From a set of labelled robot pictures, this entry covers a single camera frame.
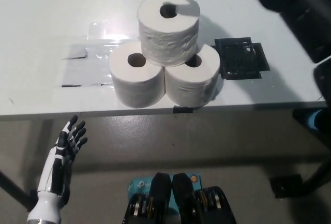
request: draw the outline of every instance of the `toilet paper roll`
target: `toilet paper roll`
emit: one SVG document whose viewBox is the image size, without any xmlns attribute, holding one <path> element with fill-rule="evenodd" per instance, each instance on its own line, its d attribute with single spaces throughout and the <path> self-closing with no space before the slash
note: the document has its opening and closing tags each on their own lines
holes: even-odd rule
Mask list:
<svg viewBox="0 0 331 224">
<path fill-rule="evenodd" d="M 215 94 L 219 68 L 218 52 L 206 44 L 199 46 L 197 54 L 185 64 L 164 69 L 165 92 L 180 106 L 203 106 Z"/>
<path fill-rule="evenodd" d="M 126 106 L 148 107 L 164 95 L 164 69 L 145 59 L 139 41 L 114 49 L 110 54 L 109 67 L 116 95 Z"/>
<path fill-rule="evenodd" d="M 158 66 L 185 63 L 196 51 L 199 16 L 194 0 L 145 0 L 138 10 L 142 54 Z"/>
</svg>

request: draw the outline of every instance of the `white robotic arm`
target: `white robotic arm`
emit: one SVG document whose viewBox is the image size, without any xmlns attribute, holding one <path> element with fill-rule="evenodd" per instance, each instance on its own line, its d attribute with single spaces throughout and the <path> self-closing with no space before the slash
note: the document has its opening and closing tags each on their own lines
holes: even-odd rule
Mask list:
<svg viewBox="0 0 331 224">
<path fill-rule="evenodd" d="M 74 129 L 74 116 L 61 131 L 54 147 L 50 150 L 38 186 L 38 202 L 30 212 L 27 224 L 60 224 L 60 209 L 70 197 L 71 166 L 76 154 L 87 138 L 85 122 Z"/>
</svg>

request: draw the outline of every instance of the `gray floor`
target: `gray floor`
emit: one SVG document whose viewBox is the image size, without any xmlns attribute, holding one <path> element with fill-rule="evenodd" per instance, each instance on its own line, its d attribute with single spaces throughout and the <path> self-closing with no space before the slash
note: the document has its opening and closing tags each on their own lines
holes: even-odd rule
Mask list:
<svg viewBox="0 0 331 224">
<path fill-rule="evenodd" d="M 0 170 L 35 188 L 49 148 L 67 120 L 0 122 Z M 276 200 L 268 178 L 307 178 L 328 150 L 291 111 L 88 118 L 89 142 L 74 165 L 63 223 L 121 223 L 132 178 L 196 172 L 220 186 L 241 223 L 331 223 L 331 184 L 297 200 Z M 27 213 L 0 190 L 0 223 Z"/>
</svg>

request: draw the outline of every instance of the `white table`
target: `white table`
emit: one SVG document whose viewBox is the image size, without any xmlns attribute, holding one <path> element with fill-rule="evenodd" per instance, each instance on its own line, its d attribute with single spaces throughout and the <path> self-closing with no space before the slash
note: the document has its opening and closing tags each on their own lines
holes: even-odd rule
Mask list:
<svg viewBox="0 0 331 224">
<path fill-rule="evenodd" d="M 145 109 L 121 104 L 111 87 L 62 88 L 68 51 L 91 36 L 91 25 L 107 21 L 108 35 L 137 37 L 142 0 L 0 0 L 0 118 L 54 118 L 172 113 L 164 96 Z M 315 65 L 280 16 L 257 0 L 196 0 L 201 7 L 199 40 L 251 37 L 270 65 L 262 79 L 225 81 L 220 94 L 197 111 L 321 107 Z"/>
</svg>

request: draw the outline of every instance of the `clear tape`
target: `clear tape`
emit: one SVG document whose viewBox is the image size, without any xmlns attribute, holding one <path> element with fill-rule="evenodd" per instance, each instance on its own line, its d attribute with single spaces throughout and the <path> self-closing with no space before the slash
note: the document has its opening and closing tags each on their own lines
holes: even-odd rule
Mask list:
<svg viewBox="0 0 331 224">
<path fill-rule="evenodd" d="M 81 44 L 73 44 L 66 61 L 62 87 L 109 86 L 113 87 L 109 70 L 109 56 L 113 49 L 132 41 L 124 34 L 107 32 L 107 22 L 91 23 L 89 35 Z"/>
</svg>

